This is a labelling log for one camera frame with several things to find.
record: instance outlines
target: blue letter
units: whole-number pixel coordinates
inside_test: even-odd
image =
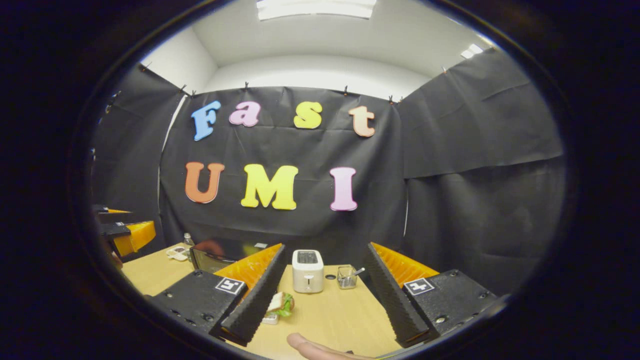
[[[216,112],[214,110],[218,109],[220,109],[220,102],[216,100],[191,114],[191,117],[193,117],[193,120],[196,122],[196,136],[193,137],[194,140],[202,140],[213,133],[213,128],[209,127],[208,124],[213,125],[216,122]]]

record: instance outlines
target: sandwich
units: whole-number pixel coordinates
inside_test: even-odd
[[[271,303],[267,308],[267,314],[277,314],[280,316],[290,316],[291,310],[293,310],[295,303],[293,301],[293,296],[289,293],[279,292],[276,295],[273,295],[271,299]]]

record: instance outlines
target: pink letter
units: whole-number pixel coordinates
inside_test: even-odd
[[[351,196],[351,177],[356,173],[356,169],[351,167],[335,167],[329,171],[333,176],[335,195],[330,208],[334,211],[353,211],[358,207],[358,203],[353,201]]]
[[[229,115],[231,124],[244,126],[254,126],[258,123],[258,113],[260,113],[260,104],[255,101],[241,102],[236,106],[236,111]]]

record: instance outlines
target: water bottle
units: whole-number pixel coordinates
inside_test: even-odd
[[[184,233],[184,243],[189,247],[187,249],[187,251],[186,251],[186,253],[187,253],[186,255],[187,255],[187,258],[189,259],[189,261],[191,261],[191,251],[190,251],[190,249],[191,249],[192,246],[196,245],[196,244],[193,243],[193,240],[191,239],[191,234]]]

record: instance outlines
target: lettuce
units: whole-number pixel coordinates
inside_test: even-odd
[[[284,294],[284,306],[280,310],[272,311],[270,314],[278,314],[283,317],[291,316],[291,299],[293,296],[289,293]]]

